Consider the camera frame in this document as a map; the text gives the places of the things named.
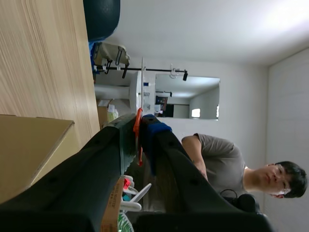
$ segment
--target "coat rack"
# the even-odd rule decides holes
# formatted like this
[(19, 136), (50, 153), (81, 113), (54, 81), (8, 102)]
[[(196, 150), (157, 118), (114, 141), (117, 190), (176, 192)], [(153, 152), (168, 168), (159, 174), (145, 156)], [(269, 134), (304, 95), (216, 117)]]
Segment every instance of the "coat rack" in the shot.
[[(118, 67), (111, 67), (112, 60), (108, 60), (108, 63), (106, 66), (102, 65), (94, 65), (94, 68), (97, 70), (97, 72), (104, 72), (105, 74), (108, 74), (109, 70), (124, 70), (122, 74), (122, 78), (124, 79), (126, 77), (126, 72), (127, 70), (131, 71), (141, 71), (142, 68), (128, 68), (129, 64), (126, 64), (125, 68), (121, 68), (120, 66)], [(183, 74), (183, 80), (186, 81), (188, 77), (188, 71), (185, 70), (177, 70), (177, 69), (147, 69), (144, 68), (143, 71), (153, 71), (153, 72), (176, 72), (176, 73), (184, 73)]]

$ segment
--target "cardboard tag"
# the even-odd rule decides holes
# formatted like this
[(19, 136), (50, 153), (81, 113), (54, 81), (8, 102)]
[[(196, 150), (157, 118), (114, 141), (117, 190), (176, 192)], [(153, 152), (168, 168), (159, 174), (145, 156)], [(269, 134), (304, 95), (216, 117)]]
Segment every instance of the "cardboard tag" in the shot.
[(101, 222), (101, 232), (118, 232), (118, 216), (123, 187), (124, 178), (120, 177), (110, 194)]

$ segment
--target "white ceiling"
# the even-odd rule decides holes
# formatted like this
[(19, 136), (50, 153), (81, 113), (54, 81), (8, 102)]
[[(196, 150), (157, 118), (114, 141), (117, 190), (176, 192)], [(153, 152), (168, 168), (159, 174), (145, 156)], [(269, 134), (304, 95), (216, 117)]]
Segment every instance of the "white ceiling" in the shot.
[(309, 46), (309, 0), (121, 0), (132, 57), (270, 65)]
[[(173, 98), (190, 99), (217, 87), (219, 83), (219, 78), (188, 76), (187, 80), (183, 81), (182, 75), (172, 79), (169, 75), (157, 74), (155, 90), (172, 92)], [(169, 93), (157, 93), (157, 96), (169, 97)]]

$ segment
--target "cardboard box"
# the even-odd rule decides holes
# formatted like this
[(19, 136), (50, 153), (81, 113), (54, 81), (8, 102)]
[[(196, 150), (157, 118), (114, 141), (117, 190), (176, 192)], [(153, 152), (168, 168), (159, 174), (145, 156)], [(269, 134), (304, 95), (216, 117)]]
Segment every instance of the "cardboard box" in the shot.
[(108, 107), (112, 100), (98, 100), (98, 122), (100, 124), (100, 130), (103, 129), (109, 122), (113, 121), (113, 116), (108, 112)]
[(114, 186), (101, 223), (101, 232), (118, 232), (118, 216), (124, 187), (124, 178), (120, 177)]
[(100, 130), (108, 124), (107, 107), (98, 106), (98, 123), (100, 124)]
[(0, 203), (79, 151), (74, 122), (0, 115)]

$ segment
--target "black hair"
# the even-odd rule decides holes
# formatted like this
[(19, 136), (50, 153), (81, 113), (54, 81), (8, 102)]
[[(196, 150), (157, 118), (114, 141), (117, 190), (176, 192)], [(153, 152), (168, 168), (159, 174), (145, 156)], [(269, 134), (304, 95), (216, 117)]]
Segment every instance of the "black hair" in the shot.
[(296, 163), (290, 161), (283, 161), (276, 163), (281, 165), (285, 172), (291, 177), (289, 182), (291, 191), (284, 195), (285, 198), (301, 197), (304, 195), (307, 186), (307, 174), (304, 169), (299, 167)]

